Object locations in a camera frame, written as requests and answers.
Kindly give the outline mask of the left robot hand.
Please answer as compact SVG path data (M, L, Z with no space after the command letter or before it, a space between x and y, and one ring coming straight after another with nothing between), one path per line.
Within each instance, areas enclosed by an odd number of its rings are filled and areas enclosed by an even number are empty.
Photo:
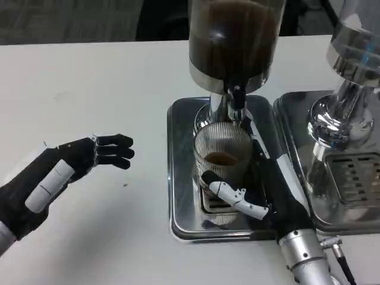
M69 184L97 165L128 169L135 154L133 143L132 138L116 134L43 147L1 186L1 223L21 240L47 219L49 206Z

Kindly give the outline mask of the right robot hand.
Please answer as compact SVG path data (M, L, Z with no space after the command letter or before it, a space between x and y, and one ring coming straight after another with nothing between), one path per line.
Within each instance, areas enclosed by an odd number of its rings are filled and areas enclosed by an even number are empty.
M276 126L270 125L274 141L259 133L253 119L245 117L240 126L251 136L253 156L258 162L257 170L268 205L264 207L247 202L242 187L232 186L213 170L206 170L201 176L208 188L247 216L267 221L278 240L291 232L309 231L315 234L308 200L289 155L280 142Z

